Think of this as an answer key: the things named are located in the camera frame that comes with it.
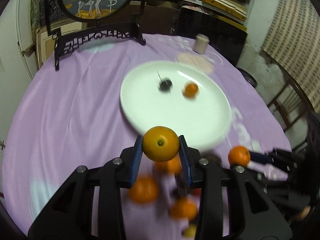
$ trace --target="checkered curtain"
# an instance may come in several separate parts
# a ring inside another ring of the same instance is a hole
[[[320,112],[320,17],[310,0],[280,0],[262,49],[297,81]]]

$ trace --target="white shelf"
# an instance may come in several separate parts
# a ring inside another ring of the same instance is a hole
[[[199,0],[183,0],[183,1],[187,1],[187,2],[191,2],[191,3],[195,3],[197,5],[200,5],[200,6],[203,6],[203,7],[206,7],[208,9],[211,9],[213,11],[216,11],[216,12],[219,12],[225,16],[228,16],[230,19],[233,19],[234,21],[236,22],[239,22],[241,24],[244,25],[244,21],[238,19],[237,17],[233,16],[232,14],[229,14],[228,12],[224,11],[224,10],[221,10],[220,8],[218,7],[215,7],[213,5],[210,5],[208,3],[205,3],[205,2],[202,2],[202,1],[199,1]]]

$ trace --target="silver screw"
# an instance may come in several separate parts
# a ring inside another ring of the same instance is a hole
[[[202,165],[207,165],[209,163],[209,161],[206,158],[202,158],[199,160],[199,163]]]
[[[86,166],[81,165],[81,166],[79,166],[79,167],[77,168],[77,172],[83,173],[83,172],[85,172],[86,169],[87,169]]]
[[[242,173],[242,172],[244,172],[244,167],[236,166],[236,171],[239,172],[239,173]]]
[[[113,162],[113,164],[115,164],[115,165],[119,165],[119,164],[122,163],[122,159],[121,159],[121,158],[114,158],[114,159],[112,160],[112,162]]]

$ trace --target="paper roll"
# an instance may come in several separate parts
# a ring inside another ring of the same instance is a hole
[[[204,54],[205,51],[207,50],[208,43],[209,43],[209,38],[207,36],[198,34],[196,36],[196,41],[192,49],[196,53]]]

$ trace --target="purple tablecloth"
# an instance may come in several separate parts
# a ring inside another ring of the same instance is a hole
[[[137,133],[121,112],[120,86],[124,76],[144,62],[189,59],[221,87],[233,113],[230,132],[214,149],[224,167],[229,166],[229,150],[239,144],[262,152],[290,149],[254,88],[212,47],[197,56],[191,50],[192,39],[146,34],[144,38],[145,46],[133,40],[94,41],[61,59],[60,71],[54,70],[51,56],[36,74],[12,121],[3,162],[7,211],[23,232],[77,166],[103,166],[133,146]],[[286,178],[270,166],[250,165],[273,179]],[[139,173],[151,173],[152,166],[143,157]],[[135,205],[122,191],[127,239],[181,239],[188,222],[168,216],[174,178],[166,176],[159,183],[161,196],[150,205]]]

